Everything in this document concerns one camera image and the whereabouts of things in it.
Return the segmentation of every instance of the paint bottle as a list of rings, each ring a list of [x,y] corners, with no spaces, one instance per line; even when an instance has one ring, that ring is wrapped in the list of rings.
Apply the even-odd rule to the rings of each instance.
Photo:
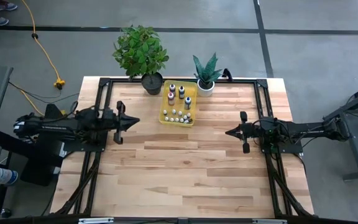
[[[0,168],[0,184],[13,184],[17,181],[18,176],[14,170]]]
[[[185,109],[190,110],[190,105],[191,105],[191,98],[186,97],[186,99],[185,99]]]
[[[171,85],[169,86],[169,92],[170,92],[170,93],[173,93],[173,96],[176,96],[176,95],[177,95],[177,93],[176,93],[176,87],[175,87],[174,84],[171,84]]]
[[[179,88],[179,99],[183,100],[185,98],[185,87],[181,86]]]
[[[168,104],[173,106],[175,104],[175,96],[172,92],[168,93]]]

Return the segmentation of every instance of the green leafy plant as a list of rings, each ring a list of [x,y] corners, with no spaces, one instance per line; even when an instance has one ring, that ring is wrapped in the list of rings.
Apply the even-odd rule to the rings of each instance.
[[[155,74],[161,68],[165,68],[164,62],[168,61],[167,50],[160,44],[160,37],[153,27],[129,27],[123,28],[123,33],[118,37],[118,46],[114,43],[116,51],[113,57],[126,69],[126,75],[133,78],[137,75]]]
[[[200,86],[203,88],[211,88],[212,82],[215,82],[222,74],[220,74],[221,69],[215,71],[216,62],[216,53],[211,57],[211,59],[206,64],[205,68],[201,65],[200,60],[193,55],[194,63],[196,64],[197,74],[194,76],[200,80]]]

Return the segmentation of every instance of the black plant pot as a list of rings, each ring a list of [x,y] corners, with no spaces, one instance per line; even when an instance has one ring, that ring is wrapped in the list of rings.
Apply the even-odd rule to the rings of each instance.
[[[158,72],[154,73],[153,75],[143,75],[142,86],[150,95],[158,95],[161,92],[162,75]]]

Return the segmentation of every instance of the small bottle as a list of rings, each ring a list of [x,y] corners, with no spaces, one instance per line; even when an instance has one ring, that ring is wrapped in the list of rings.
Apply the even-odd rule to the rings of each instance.
[[[177,93],[176,93],[176,87],[175,87],[174,84],[171,84],[171,85],[169,86],[169,92],[170,92],[170,93],[173,93],[173,96],[176,96],[176,95],[177,95]]]
[[[190,105],[191,105],[191,98],[186,97],[186,99],[185,99],[185,109],[190,110]]]
[[[183,100],[185,98],[185,87],[181,86],[179,88],[179,99]]]
[[[168,93],[168,104],[173,106],[175,104],[175,96],[172,92]]]

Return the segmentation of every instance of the potted plant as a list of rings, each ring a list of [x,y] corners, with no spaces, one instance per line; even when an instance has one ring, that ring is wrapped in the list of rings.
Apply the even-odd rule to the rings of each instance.
[[[119,47],[114,43],[116,51],[112,56],[121,68],[126,69],[130,80],[142,75],[142,85],[147,92],[159,94],[163,80],[157,71],[165,68],[164,62],[169,59],[167,50],[160,44],[160,37],[153,27],[131,26],[122,31],[117,40]]]
[[[200,61],[196,56],[193,55],[194,63],[196,64],[197,75],[194,76],[198,79],[198,95],[199,96],[210,96],[215,87],[215,81],[222,75],[220,74],[221,69],[215,71],[216,53],[206,64],[205,68],[201,65]]]

